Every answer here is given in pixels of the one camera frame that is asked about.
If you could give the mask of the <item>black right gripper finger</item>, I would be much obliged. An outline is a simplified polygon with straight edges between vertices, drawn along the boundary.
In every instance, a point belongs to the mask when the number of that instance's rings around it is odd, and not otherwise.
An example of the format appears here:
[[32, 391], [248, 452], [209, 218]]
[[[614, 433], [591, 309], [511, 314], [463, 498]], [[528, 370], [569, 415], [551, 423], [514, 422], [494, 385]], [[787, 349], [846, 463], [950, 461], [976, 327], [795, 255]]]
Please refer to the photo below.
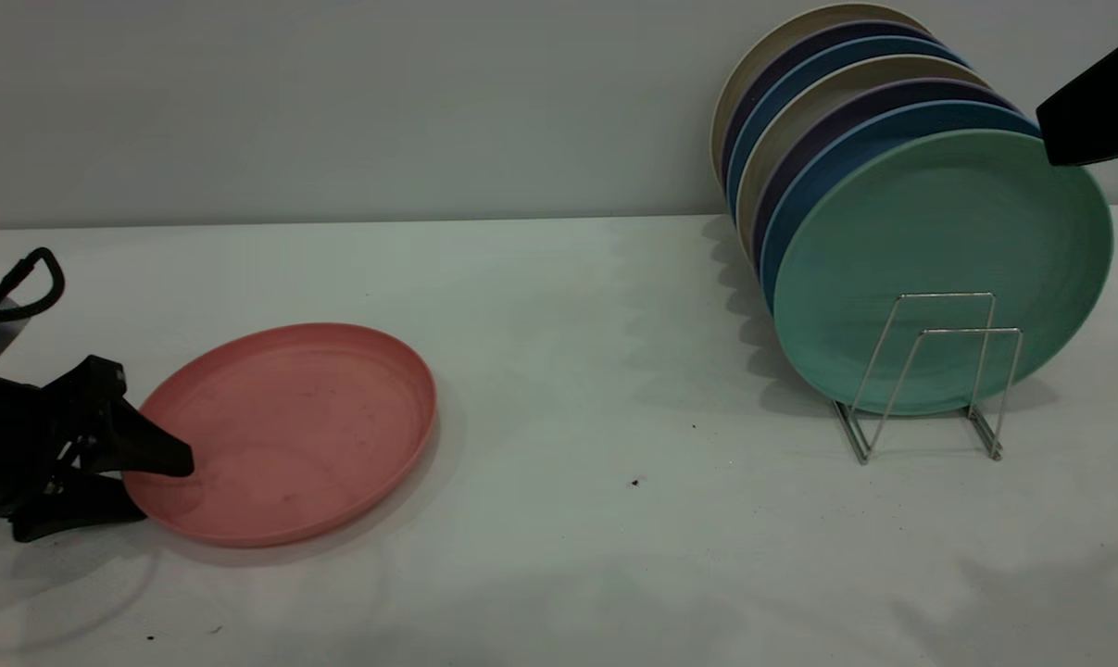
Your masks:
[[1036, 120], [1053, 166], [1118, 159], [1118, 47], [1042, 102]]

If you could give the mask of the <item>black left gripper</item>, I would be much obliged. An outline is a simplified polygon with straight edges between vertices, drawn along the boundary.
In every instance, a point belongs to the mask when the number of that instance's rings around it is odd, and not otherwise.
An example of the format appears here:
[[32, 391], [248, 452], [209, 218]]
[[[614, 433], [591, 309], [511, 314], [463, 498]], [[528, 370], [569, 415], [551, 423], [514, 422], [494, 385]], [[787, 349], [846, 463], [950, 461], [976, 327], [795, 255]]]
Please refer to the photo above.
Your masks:
[[[195, 471], [189, 445], [141, 415], [126, 390], [122, 364], [97, 356], [42, 387], [0, 377], [0, 520], [16, 542], [146, 520], [123, 482], [98, 473]], [[58, 463], [82, 471], [54, 480]]]

